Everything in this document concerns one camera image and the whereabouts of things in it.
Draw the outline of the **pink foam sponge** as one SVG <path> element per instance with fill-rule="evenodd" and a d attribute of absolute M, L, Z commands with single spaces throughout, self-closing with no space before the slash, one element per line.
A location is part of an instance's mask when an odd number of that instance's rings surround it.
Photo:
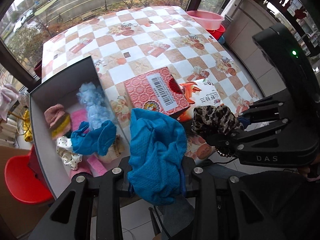
<path fill-rule="evenodd" d="M 85 109 L 79 109 L 70 114 L 71 116 L 71 131 L 74 132 L 78 130 L 80 124 L 85 121 L 88 122 L 87 119 L 87 111 Z"/>
<path fill-rule="evenodd" d="M 103 163 L 95 156 L 90 155 L 78 164 L 77 170 L 70 170 L 69 177 L 72 179 L 76 174 L 87 173 L 93 177 L 103 176 L 107 172 Z"/>

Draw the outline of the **grey cardboard box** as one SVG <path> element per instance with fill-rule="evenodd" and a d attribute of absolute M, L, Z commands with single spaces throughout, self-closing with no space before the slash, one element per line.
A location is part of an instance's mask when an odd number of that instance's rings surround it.
<path fill-rule="evenodd" d="M 29 109 L 37 158 L 54 198 L 77 172 L 88 168 L 97 177 L 103 174 L 98 165 L 109 171 L 130 154 L 91 57 L 34 89 Z"/>

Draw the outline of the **pink plastic basin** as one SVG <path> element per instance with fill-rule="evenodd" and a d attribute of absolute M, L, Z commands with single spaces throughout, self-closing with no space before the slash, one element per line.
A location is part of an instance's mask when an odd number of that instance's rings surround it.
<path fill-rule="evenodd" d="M 191 10 L 186 13 L 206 30 L 219 29 L 225 20 L 223 16 L 210 11 Z"/>

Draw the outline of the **fluffy light blue sock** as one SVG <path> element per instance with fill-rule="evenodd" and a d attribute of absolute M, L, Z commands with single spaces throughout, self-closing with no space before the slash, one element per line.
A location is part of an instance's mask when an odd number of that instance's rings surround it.
<path fill-rule="evenodd" d="M 112 121 L 113 115 L 106 103 L 106 97 L 101 86 L 94 83 L 83 83 L 76 94 L 81 105 L 87 111 L 89 129 L 101 127 L 105 121 Z"/>

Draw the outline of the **blue cloth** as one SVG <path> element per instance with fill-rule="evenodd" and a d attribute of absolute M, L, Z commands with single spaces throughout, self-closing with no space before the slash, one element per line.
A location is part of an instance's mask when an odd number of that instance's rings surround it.
<path fill-rule="evenodd" d="M 108 149 L 116 140 L 117 128 L 114 123 L 107 120 L 99 128 L 85 133 L 88 129 L 89 123 L 83 121 L 78 130 L 72 132 L 73 152 L 81 155 L 92 155 L 93 153 L 100 156 L 107 155 Z"/>
<path fill-rule="evenodd" d="M 132 170 L 127 178 L 135 193 L 155 206 L 172 204 L 185 193 L 182 160 L 187 136 L 183 126 L 163 113 L 134 108 L 130 134 Z"/>

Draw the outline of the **beige knit sock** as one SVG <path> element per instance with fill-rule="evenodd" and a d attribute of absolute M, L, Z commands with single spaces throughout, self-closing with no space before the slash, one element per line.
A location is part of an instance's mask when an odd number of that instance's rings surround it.
<path fill-rule="evenodd" d="M 96 156 L 102 163 L 109 164 L 112 161 L 118 159 L 124 152 L 124 150 L 125 148 L 121 142 L 121 136 L 117 134 L 116 139 L 114 143 L 109 147 L 107 154 L 104 156 L 97 154 Z"/>

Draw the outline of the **leopard print scrunchie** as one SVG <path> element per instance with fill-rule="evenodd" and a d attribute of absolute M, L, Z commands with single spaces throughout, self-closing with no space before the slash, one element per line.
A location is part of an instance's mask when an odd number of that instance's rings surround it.
<path fill-rule="evenodd" d="M 206 142 L 210 139 L 223 140 L 237 130 L 244 130 L 243 124 L 226 105 L 198 106 L 193 109 L 191 130 Z"/>

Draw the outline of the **beige towel on rack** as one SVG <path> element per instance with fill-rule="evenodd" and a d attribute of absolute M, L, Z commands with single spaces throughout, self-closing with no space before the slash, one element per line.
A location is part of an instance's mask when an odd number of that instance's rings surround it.
<path fill-rule="evenodd" d="M 5 147 L 16 147 L 17 122 L 10 118 L 1 119 L 0 145 Z"/>

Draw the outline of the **blue plastic basin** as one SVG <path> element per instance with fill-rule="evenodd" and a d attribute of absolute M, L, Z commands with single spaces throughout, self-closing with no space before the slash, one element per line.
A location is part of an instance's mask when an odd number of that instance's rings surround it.
<path fill-rule="evenodd" d="M 225 43 L 225 38 L 224 38 L 223 35 L 221 35 L 221 37 L 218 39 L 218 42 L 219 42 L 220 44 L 224 44 L 224 43 Z"/>

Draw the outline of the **white polka dot scrunchie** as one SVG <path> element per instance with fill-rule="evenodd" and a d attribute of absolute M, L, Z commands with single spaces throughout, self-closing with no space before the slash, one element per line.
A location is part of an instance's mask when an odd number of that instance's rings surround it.
<path fill-rule="evenodd" d="M 82 155 L 73 152 L 73 146 L 70 138 L 65 136 L 56 139 L 56 153 L 61 158 L 63 164 L 77 170 L 82 162 Z"/>

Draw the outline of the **pink brown yellow striped sock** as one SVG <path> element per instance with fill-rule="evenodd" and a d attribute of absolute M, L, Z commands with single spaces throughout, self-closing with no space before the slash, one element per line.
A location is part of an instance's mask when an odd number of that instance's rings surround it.
<path fill-rule="evenodd" d="M 63 137 L 71 131 L 71 116 L 59 103 L 49 107 L 44 113 L 44 118 L 53 140 Z"/>

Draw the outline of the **pink towel on rack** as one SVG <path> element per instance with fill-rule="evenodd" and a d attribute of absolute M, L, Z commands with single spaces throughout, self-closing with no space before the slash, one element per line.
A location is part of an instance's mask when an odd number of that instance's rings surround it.
<path fill-rule="evenodd" d="M 6 121 L 11 107 L 16 103 L 20 94 L 11 84 L 1 87 L 1 119 Z"/>

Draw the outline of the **red plastic chair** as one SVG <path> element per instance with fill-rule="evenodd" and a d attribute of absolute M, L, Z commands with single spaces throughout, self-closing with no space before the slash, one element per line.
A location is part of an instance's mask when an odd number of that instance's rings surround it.
<path fill-rule="evenodd" d="M 4 167 L 4 180 L 11 195 L 23 204 L 48 204 L 54 200 L 42 174 L 35 147 L 25 155 L 9 158 Z"/>

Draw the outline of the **dark red knit pot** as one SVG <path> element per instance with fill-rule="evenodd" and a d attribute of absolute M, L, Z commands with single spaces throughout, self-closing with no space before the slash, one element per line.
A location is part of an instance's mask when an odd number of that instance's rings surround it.
<path fill-rule="evenodd" d="M 42 77 L 42 61 L 41 60 L 34 67 L 34 72 L 39 78 Z"/>

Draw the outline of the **checkered printed tablecloth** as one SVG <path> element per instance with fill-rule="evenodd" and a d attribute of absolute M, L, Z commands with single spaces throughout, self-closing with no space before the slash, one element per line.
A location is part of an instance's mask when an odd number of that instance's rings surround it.
<path fill-rule="evenodd" d="M 234 114 L 259 99 L 231 55 L 178 6 L 121 10 L 63 31 L 43 45 L 42 81 L 86 57 L 95 64 L 125 148 L 131 103 L 124 82 L 140 74 L 166 67 L 178 83 L 208 78 Z"/>

